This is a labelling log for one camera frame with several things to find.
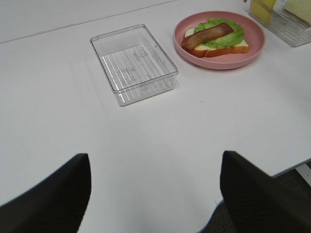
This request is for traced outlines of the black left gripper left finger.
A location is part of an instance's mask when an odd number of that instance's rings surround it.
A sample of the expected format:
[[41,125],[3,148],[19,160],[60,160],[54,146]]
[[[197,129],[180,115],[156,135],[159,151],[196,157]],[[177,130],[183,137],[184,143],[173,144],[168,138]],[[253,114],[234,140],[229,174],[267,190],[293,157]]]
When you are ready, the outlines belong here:
[[33,188],[0,207],[2,233],[76,233],[91,194],[86,153],[77,154]]

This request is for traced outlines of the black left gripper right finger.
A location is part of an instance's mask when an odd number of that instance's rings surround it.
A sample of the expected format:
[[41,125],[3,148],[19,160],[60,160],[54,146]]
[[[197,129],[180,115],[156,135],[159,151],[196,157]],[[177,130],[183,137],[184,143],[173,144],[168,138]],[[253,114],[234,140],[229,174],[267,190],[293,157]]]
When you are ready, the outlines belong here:
[[235,151],[222,158],[220,190],[239,233],[309,233],[310,199],[288,189]]

